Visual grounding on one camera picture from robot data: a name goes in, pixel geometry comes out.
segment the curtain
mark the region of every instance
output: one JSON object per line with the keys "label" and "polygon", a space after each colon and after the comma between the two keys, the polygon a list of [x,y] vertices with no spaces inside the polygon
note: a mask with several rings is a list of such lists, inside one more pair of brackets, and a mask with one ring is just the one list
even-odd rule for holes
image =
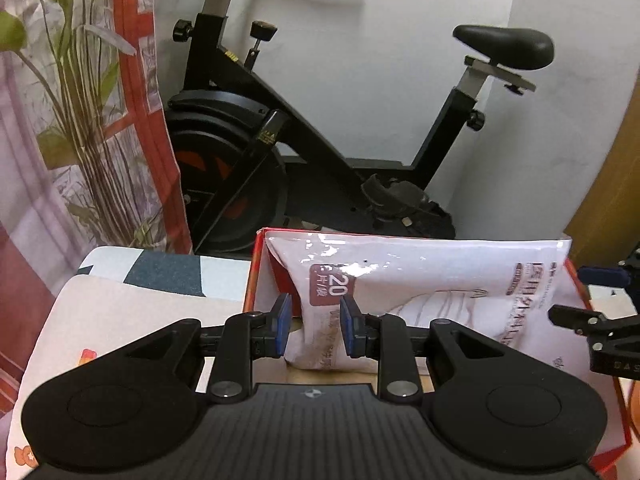
{"label": "curtain", "polygon": [[0,416],[100,245],[191,250],[153,0],[0,0]]}

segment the exercise bike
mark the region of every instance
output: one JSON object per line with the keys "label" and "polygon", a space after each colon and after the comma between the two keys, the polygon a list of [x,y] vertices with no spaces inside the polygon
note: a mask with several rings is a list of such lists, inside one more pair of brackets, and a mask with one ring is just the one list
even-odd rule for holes
{"label": "exercise bike", "polygon": [[[184,89],[165,115],[199,254],[246,251],[259,228],[290,218],[353,233],[454,238],[450,215],[424,189],[464,126],[484,125],[474,106],[487,78],[523,95],[536,86],[506,68],[536,70],[554,58],[542,32],[459,25],[453,36],[489,61],[465,57],[414,162],[345,159],[253,72],[274,25],[253,22],[255,45],[244,60],[222,46],[230,1],[205,0],[195,23],[178,20],[174,28],[174,41],[191,46]],[[281,156],[277,142],[297,156]]]}

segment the metal bracket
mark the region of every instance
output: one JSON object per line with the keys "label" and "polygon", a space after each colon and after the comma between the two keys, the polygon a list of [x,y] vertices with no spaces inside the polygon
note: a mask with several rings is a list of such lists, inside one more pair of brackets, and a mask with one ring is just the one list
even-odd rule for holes
{"label": "metal bracket", "polygon": [[478,97],[482,85],[489,76],[505,81],[516,88],[524,88],[531,92],[536,91],[536,86],[531,81],[527,81],[519,74],[509,72],[508,70],[495,66],[491,63],[487,63],[486,61],[466,56],[465,65],[468,68],[462,75],[457,88],[473,99]]}

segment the white wall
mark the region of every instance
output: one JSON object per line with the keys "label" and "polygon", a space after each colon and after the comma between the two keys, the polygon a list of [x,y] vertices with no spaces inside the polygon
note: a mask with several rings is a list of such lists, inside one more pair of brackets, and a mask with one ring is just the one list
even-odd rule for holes
{"label": "white wall", "polygon": [[[188,51],[171,42],[172,28],[193,19],[202,1],[156,0],[165,101],[181,88]],[[255,71],[345,156],[409,163],[471,53],[453,28],[505,25],[511,1],[233,0],[225,45],[244,58],[251,22],[276,24]],[[428,188],[444,205],[477,136],[465,129]]]}
{"label": "white wall", "polygon": [[459,238],[557,237],[615,138],[640,61],[640,0],[513,0],[510,25],[544,30],[556,60],[517,98],[498,85],[450,211]]}

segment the adjustment knob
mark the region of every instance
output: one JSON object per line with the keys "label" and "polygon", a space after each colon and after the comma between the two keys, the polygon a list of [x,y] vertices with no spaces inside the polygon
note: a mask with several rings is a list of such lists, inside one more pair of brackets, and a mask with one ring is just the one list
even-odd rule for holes
{"label": "adjustment knob", "polygon": [[178,20],[174,25],[174,41],[184,43],[193,34],[193,24],[189,20]]}
{"label": "adjustment knob", "polygon": [[251,37],[260,41],[271,41],[277,30],[278,27],[271,25],[271,23],[256,20],[251,24]]}
{"label": "adjustment knob", "polygon": [[484,114],[479,110],[471,110],[469,114],[468,120],[466,120],[466,125],[471,128],[475,132],[479,132],[482,130],[484,126]]}

